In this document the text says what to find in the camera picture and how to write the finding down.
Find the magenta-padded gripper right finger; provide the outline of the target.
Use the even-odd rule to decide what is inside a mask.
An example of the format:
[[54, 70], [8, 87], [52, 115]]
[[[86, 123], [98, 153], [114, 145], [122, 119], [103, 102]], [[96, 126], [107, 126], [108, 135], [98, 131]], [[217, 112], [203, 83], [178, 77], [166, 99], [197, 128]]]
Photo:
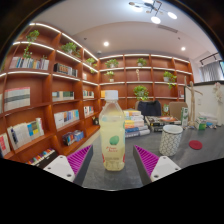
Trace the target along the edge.
[[180, 170], [167, 156], [157, 156], [146, 149], [134, 145], [133, 156], [143, 185], [157, 181]]

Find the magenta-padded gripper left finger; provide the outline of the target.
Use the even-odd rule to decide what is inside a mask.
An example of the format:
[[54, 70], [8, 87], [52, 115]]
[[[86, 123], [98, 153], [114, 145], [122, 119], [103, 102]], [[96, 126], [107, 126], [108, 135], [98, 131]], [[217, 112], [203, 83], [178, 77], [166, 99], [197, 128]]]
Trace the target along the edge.
[[93, 145], [89, 145], [69, 156], [59, 155], [44, 170], [81, 186], [92, 156]]

